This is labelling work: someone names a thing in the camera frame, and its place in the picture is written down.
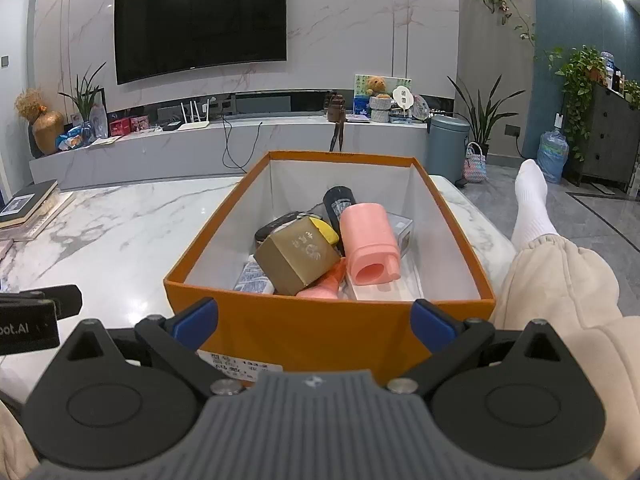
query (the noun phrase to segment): blue trash can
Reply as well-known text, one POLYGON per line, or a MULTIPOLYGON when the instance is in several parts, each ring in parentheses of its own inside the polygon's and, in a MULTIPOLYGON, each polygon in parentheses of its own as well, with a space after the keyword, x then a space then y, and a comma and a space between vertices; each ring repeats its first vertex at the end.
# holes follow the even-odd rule
POLYGON ((431 118, 425 168, 429 174, 442 175, 452 184, 462 178, 469 130, 464 119, 444 115, 431 118))

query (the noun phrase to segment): screw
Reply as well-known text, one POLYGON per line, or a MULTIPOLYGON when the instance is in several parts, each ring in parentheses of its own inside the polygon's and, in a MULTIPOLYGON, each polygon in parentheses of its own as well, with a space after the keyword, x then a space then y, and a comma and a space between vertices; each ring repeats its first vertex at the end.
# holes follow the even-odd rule
POLYGON ((218 379, 211 385, 211 391, 220 396, 237 395, 242 391, 242 384, 235 379, 218 379))
POLYGON ((396 379, 391 379, 386 384, 386 389, 393 394, 407 395, 417 391, 418 383, 407 377, 398 377, 396 379))

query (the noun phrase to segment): pink cylindrical container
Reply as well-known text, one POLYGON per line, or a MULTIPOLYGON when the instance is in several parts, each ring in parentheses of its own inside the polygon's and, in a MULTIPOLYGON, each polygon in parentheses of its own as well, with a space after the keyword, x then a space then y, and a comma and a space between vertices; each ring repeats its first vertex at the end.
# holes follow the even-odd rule
POLYGON ((400 278, 400 249, 380 204, 349 206, 340 216, 347 272, 355 285, 378 285, 400 278))

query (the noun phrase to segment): dark gray cabinet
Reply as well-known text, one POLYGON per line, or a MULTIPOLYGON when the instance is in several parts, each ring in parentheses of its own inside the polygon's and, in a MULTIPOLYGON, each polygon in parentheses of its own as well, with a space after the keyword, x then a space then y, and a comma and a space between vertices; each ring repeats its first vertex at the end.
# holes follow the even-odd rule
POLYGON ((581 142, 584 161, 570 154, 564 176, 579 185, 583 177, 610 180, 625 188, 629 183, 640 142, 640 111, 620 95, 598 84, 593 86, 586 117, 590 138, 581 142))

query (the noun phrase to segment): black cylinder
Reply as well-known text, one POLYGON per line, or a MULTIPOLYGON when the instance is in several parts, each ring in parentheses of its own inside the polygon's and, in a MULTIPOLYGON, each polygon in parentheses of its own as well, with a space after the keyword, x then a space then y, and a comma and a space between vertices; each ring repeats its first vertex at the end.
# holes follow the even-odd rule
POLYGON ((344 255, 344 248, 342 246, 342 235, 340 234, 340 215, 350 205, 356 203, 353 197, 351 189, 344 186, 332 187, 324 194, 322 198, 326 213, 329 216, 329 222, 334 231, 338 233, 340 241, 338 242, 338 250, 344 255))

